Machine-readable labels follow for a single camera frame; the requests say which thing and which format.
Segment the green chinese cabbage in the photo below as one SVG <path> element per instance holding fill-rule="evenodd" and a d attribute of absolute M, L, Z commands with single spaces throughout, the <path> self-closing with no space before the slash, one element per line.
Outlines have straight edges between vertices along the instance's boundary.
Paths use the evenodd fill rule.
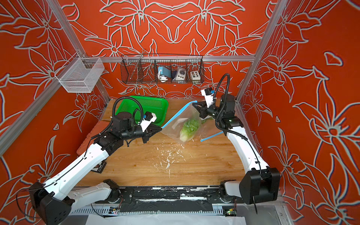
<path fill-rule="evenodd" d="M 180 131 L 180 141 L 185 143 L 188 142 L 189 140 L 193 139 L 195 134 L 198 132 L 198 130 L 200 129 L 200 127 L 205 124 L 206 122 L 211 122 L 213 121 L 213 118 L 208 118 L 208 119 L 204 119 L 204 120 L 200 120 L 200 119 L 188 119 L 186 120 L 186 122 L 183 124 L 183 127 Z"/>

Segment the clear zip-top bag blue seal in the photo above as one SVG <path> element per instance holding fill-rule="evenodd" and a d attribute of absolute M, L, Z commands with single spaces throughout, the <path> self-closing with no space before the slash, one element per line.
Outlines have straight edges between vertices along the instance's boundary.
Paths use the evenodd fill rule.
<path fill-rule="evenodd" d="M 196 102 L 198 101 L 196 100 L 191 101 L 187 103 L 183 108 L 181 108 L 181 110 L 179 110 L 165 125 L 163 125 L 161 133 L 177 141 L 180 144 L 186 143 L 186 142 L 181 142 L 179 139 L 180 131 L 186 120 L 188 119 L 204 120 L 204 119 L 212 118 L 210 116 L 207 116 L 204 119 L 200 118 L 199 112 L 192 106 L 192 103 L 196 103 Z M 213 121 L 208 121 L 205 124 L 203 124 L 198 130 L 198 132 L 195 134 L 193 139 L 199 138 L 201 142 L 204 142 L 220 134 L 222 134 L 222 131 L 216 128 L 215 120 L 213 119 Z"/>

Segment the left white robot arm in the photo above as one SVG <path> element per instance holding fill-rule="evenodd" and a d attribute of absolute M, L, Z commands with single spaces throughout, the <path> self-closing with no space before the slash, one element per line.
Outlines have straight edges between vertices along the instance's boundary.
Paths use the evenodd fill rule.
<path fill-rule="evenodd" d="M 132 114 L 120 112 L 87 150 L 45 183 L 36 182 L 29 188 L 31 204 L 47 225 L 58 225 L 73 211 L 97 201 L 117 201 L 119 186 L 111 179 L 88 188 L 73 191 L 73 187 L 96 165 L 106 160 L 124 144 L 137 138 L 147 143 L 162 128 L 154 124 L 156 115 L 146 112 L 136 123 Z"/>

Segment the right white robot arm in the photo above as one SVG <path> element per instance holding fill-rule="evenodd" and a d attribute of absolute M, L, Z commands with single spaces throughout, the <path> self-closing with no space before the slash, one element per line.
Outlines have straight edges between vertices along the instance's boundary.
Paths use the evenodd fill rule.
<path fill-rule="evenodd" d="M 211 95 L 205 101 L 193 103 L 202 119 L 212 117 L 215 126 L 230 140 L 243 164 L 245 176 L 241 181 L 223 181 L 220 195 L 241 198 L 245 204 L 272 202 L 278 198 L 280 172 L 269 167 L 248 138 L 243 122 L 235 115 L 235 97 L 222 95 L 219 106 Z"/>

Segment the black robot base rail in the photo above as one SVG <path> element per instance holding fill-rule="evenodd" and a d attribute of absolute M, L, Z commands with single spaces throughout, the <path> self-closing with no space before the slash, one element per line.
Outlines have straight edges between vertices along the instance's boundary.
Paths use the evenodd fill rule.
<path fill-rule="evenodd" d="M 240 197 L 225 196 L 219 186 L 137 186 L 120 187 L 113 204 L 121 213 L 212 213 L 243 203 Z"/>

